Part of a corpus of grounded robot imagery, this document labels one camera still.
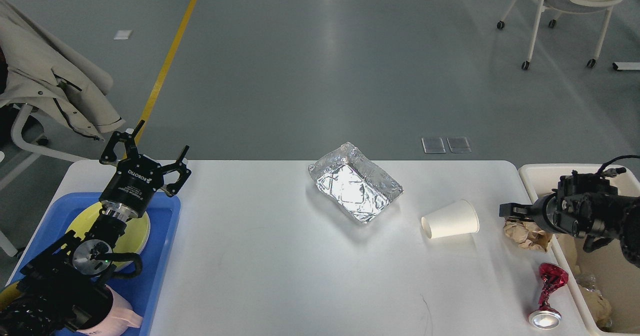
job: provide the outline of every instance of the robotiq logo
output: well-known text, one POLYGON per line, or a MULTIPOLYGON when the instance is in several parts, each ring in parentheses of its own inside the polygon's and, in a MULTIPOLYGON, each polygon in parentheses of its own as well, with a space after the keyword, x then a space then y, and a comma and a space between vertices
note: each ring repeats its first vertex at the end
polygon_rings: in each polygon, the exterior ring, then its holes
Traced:
POLYGON ((130 170, 130 169, 126 170, 126 173, 127 173, 127 174, 130 174, 130 175, 131 175, 131 176, 133 176, 133 177, 137 177, 138 179, 140 179, 140 180, 142 180, 142 181, 145 181, 146 183, 148 183, 148 182, 149 182, 149 179, 148 179, 148 178, 146 178, 146 177, 142 176, 142 175, 141 175, 141 174, 139 174, 139 173, 135 173, 135 172, 133 172, 133 171, 132 171, 132 170, 130 170))

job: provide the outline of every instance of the beige coat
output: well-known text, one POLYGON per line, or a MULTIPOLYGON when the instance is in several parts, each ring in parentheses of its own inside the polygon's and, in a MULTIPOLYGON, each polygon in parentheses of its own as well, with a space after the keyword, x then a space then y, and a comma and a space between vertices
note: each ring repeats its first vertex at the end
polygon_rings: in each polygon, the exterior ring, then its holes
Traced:
POLYGON ((124 124, 105 97, 112 77, 6 0, 0 0, 0 47, 8 69, 0 107, 35 106, 94 139, 124 124))

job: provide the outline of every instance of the can lid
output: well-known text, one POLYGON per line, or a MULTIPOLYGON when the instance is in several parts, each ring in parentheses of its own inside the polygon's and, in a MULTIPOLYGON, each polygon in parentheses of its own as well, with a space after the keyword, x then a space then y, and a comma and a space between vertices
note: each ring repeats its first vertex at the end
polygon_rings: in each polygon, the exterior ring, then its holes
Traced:
POLYGON ((560 324, 562 315, 549 309, 537 309, 528 314, 528 322, 538 329, 550 330, 560 324))

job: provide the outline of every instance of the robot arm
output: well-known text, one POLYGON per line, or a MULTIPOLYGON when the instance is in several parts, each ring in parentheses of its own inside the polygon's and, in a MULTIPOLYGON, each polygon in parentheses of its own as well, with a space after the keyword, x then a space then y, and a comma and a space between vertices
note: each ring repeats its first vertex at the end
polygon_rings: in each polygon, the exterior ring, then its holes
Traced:
POLYGON ((595 173, 575 170, 561 176, 553 193, 540 197, 534 204, 505 203, 500 217, 508 221, 535 222, 540 229, 553 234, 569 234, 585 239, 582 249, 593 252, 620 240, 621 251, 629 263, 640 268, 640 197, 618 195, 610 185, 626 168, 606 167, 620 159, 640 158, 635 154, 608 161, 595 173))
POLYGON ((116 172, 99 197, 102 208, 84 235, 69 231, 29 261, 20 272, 20 297, 0 310, 0 336, 48 336, 64 327, 71 331, 91 329, 109 313, 111 278, 131 279, 142 272, 142 259, 134 252, 115 253, 127 222, 144 215, 157 190, 173 197, 191 174, 186 167, 188 146, 174 163, 160 165, 138 153, 133 132, 115 131, 100 163, 114 165, 116 172), (118 160, 114 148, 124 143, 126 158, 118 160), (165 185, 164 175, 178 172, 175 183, 165 185), (131 273, 115 272, 114 262, 133 261, 131 273))

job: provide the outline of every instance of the white bin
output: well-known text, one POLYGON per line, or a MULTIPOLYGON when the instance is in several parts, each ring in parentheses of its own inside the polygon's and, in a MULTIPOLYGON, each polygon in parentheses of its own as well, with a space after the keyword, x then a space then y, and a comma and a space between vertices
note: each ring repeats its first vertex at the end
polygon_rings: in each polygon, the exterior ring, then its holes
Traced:
MULTIPOLYGON (((535 202, 539 197, 551 193, 551 189, 558 188, 560 176, 571 175, 572 170, 581 174, 594 173, 600 166, 588 163, 540 163, 522 166, 519 175, 531 202, 535 202)), ((610 182, 618 188, 618 195, 640 196, 640 183, 630 170, 610 178, 610 182)), ((551 249, 559 265, 571 275, 569 289, 587 329, 599 336, 640 336, 640 268, 631 265, 622 256, 618 240, 592 253, 583 252, 583 242, 583 239, 576 238, 577 264, 583 273, 596 276, 598 288, 611 303, 612 332, 604 332, 596 326, 555 236, 551 240, 551 249)))

